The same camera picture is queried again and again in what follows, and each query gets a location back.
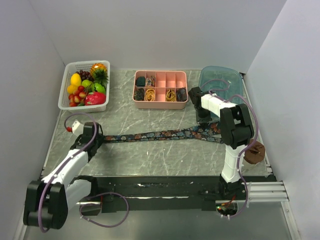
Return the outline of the dark floral patterned necktie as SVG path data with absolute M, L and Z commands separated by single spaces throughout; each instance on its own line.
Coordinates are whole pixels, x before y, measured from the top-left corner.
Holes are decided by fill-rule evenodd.
M 147 142 L 147 141 L 168 141 L 195 139 L 211 143 L 223 144 L 222 137 L 218 137 L 221 130 L 218 122 L 210 124 L 196 125 L 189 128 L 152 131 L 146 133 L 106 135 L 104 143 L 128 143 L 128 142 Z

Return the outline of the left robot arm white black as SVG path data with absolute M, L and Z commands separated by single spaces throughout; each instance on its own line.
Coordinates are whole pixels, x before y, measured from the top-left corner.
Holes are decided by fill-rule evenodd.
M 95 177 L 80 176 L 80 170 L 104 143 L 102 127 L 86 122 L 63 161 L 46 177 L 31 181 L 26 189 L 23 224 L 39 227 L 44 233 L 60 229 L 69 210 L 81 199 L 95 200 L 99 195 Z

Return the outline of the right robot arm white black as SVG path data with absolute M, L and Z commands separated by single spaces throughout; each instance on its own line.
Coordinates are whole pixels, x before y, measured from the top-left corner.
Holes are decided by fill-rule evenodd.
M 221 140 L 225 144 L 219 195 L 226 200 L 240 195 L 246 190 L 241 179 L 242 163 L 255 134 L 248 106 L 244 103 L 232 103 L 215 93 L 203 92 L 199 87 L 193 87 L 188 95 L 199 117 L 205 118 L 211 113 L 219 117 Z

